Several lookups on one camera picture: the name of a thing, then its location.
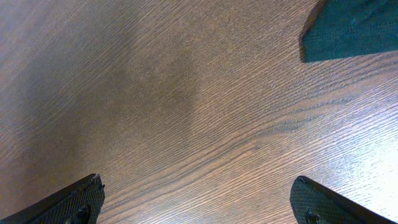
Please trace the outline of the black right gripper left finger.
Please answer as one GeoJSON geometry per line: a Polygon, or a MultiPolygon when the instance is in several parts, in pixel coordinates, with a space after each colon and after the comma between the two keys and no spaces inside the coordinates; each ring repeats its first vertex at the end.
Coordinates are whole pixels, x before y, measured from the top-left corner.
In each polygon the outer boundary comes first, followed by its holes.
{"type": "Polygon", "coordinates": [[[1,224],[96,224],[104,204],[104,185],[90,174],[39,202],[1,220],[1,224]]]}

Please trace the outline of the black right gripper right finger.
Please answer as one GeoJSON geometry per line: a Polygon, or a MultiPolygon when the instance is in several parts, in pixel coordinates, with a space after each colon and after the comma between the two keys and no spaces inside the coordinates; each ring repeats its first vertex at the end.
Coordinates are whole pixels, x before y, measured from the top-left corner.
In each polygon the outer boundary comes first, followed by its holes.
{"type": "Polygon", "coordinates": [[[395,224],[303,175],[292,184],[290,205],[300,224],[395,224]]]}

